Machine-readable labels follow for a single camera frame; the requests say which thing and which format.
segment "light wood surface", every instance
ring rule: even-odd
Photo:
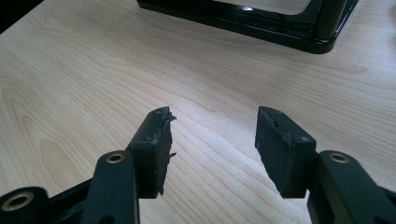
[[[276,2],[262,8],[307,3]],[[361,0],[335,48],[313,55],[134,0],[46,0],[0,35],[0,99],[0,195],[75,186],[169,105],[177,155],[165,194],[141,200],[142,223],[309,223],[306,200],[283,200],[265,173],[257,109],[396,190],[396,4]]]

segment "glossy black base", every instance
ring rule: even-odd
[[[296,15],[208,0],[137,0],[142,8],[321,54],[332,50],[359,0],[312,0]]]

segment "wooden table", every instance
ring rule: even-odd
[[[291,13],[288,2],[262,5]],[[0,97],[1,195],[40,186],[53,196],[90,178],[165,105],[177,155],[165,194],[141,200],[142,223],[309,223],[306,200],[279,196],[254,147],[260,105],[396,190],[392,0],[361,0],[323,55],[134,0],[46,0],[0,35]]]

